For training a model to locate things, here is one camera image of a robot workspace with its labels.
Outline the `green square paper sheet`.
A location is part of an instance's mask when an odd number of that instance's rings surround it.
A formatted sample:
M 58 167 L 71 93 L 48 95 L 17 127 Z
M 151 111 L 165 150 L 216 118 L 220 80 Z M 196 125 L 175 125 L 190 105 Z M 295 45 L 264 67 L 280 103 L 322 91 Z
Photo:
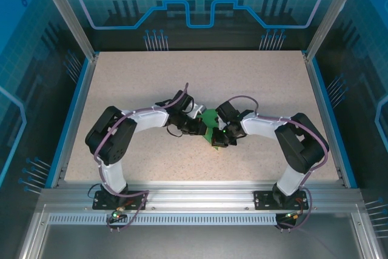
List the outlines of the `green square paper sheet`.
M 198 114 L 198 118 L 201 118 L 204 124 L 207 126 L 206 134 L 203 138 L 215 149 L 219 150 L 218 146 L 212 145 L 213 129 L 218 128 L 218 115 L 215 109 L 207 109 L 204 113 Z

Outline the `grey metal panel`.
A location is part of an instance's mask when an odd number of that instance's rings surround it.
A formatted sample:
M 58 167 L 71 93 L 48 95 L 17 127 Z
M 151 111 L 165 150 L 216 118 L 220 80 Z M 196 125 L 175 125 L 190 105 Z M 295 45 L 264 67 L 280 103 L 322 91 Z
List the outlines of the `grey metal panel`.
M 272 226 L 51 226 L 39 259 L 362 259 L 345 220 Z

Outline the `aluminium mounting rail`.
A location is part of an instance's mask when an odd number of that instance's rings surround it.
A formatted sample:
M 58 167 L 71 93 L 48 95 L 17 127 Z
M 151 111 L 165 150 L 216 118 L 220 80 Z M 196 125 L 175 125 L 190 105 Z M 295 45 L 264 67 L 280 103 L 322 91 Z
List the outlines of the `aluminium mounting rail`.
M 273 181 L 136 181 L 129 189 L 148 190 L 146 212 L 230 212 L 252 213 L 253 192 L 271 190 Z M 88 184 L 67 183 L 43 189 L 36 205 L 38 212 L 92 211 L 87 196 Z M 313 214 L 352 213 L 365 209 L 361 191 L 343 187 L 339 182 L 316 181 L 306 186 L 311 194 Z

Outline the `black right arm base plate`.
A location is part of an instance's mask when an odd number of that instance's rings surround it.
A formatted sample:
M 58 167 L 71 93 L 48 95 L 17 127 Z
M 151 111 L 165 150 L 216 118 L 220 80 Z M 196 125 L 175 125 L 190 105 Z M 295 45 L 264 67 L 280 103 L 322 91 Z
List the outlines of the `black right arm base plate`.
M 288 197 L 272 190 L 254 191 L 253 202 L 256 210 L 309 210 L 307 194 L 300 190 Z

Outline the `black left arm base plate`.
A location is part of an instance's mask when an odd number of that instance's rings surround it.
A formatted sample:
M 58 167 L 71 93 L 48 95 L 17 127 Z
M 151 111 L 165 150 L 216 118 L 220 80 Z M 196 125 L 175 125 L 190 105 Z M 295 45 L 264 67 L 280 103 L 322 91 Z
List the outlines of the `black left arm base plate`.
M 93 198 L 93 210 L 116 210 L 118 207 L 123 207 L 124 210 L 137 210 L 140 204 L 144 201 L 145 195 L 138 197 L 122 198 L 114 196 L 105 190 L 95 192 Z

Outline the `aluminium frame post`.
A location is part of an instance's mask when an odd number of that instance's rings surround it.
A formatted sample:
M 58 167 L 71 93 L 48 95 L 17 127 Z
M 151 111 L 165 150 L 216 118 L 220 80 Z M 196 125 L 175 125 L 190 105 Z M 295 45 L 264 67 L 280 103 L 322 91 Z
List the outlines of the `aluminium frame post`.
M 80 22 L 78 21 L 70 3 L 68 0 L 52 0 L 60 12 L 62 18 L 67 24 L 70 32 L 72 33 L 74 39 L 78 43 L 85 57 L 93 62 L 96 57 L 96 53 L 85 34 Z
M 312 59 L 315 57 L 327 34 L 330 32 L 339 13 L 344 8 L 346 1 L 347 0 L 333 0 L 331 2 L 304 54 L 305 63 L 312 62 Z

